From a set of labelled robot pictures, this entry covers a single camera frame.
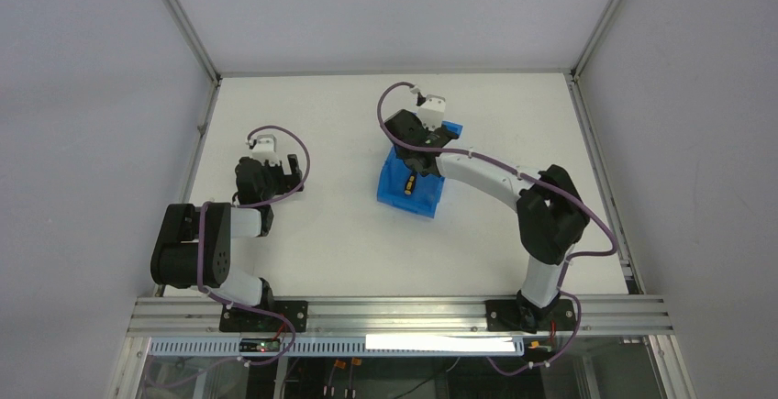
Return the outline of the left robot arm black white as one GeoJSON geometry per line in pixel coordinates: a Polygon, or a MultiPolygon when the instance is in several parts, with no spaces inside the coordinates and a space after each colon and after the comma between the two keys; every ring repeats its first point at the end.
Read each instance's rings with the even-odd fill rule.
{"type": "Polygon", "coordinates": [[[269,235],[274,220],[270,200],[299,192],[303,174],[297,156],[285,161],[243,157],[235,167],[230,202],[166,208],[151,260],[152,280],[177,289],[197,289],[226,305],[275,310],[270,284],[232,264],[232,241],[269,235]]]}

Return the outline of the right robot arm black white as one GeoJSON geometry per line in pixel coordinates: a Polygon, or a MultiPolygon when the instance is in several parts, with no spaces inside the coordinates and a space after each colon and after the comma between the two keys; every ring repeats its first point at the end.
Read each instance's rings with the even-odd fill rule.
{"type": "Polygon", "coordinates": [[[449,148],[457,134],[425,128],[421,120],[400,110],[382,122],[395,155],[412,172],[465,183],[502,202],[517,215],[521,244],[529,255],[525,280],[517,292],[514,329],[535,332],[559,302],[562,264],[578,243],[591,218],[575,202],[577,189],[558,165],[545,170],[505,170],[484,155],[449,148]]]}

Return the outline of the black yellow handled screwdriver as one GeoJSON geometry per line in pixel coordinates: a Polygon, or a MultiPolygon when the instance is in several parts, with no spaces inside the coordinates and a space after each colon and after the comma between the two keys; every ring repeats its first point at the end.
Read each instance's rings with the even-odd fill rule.
{"type": "Polygon", "coordinates": [[[412,195],[415,191],[417,183],[417,174],[415,172],[411,172],[405,182],[404,185],[404,194],[405,195],[412,195]]]}

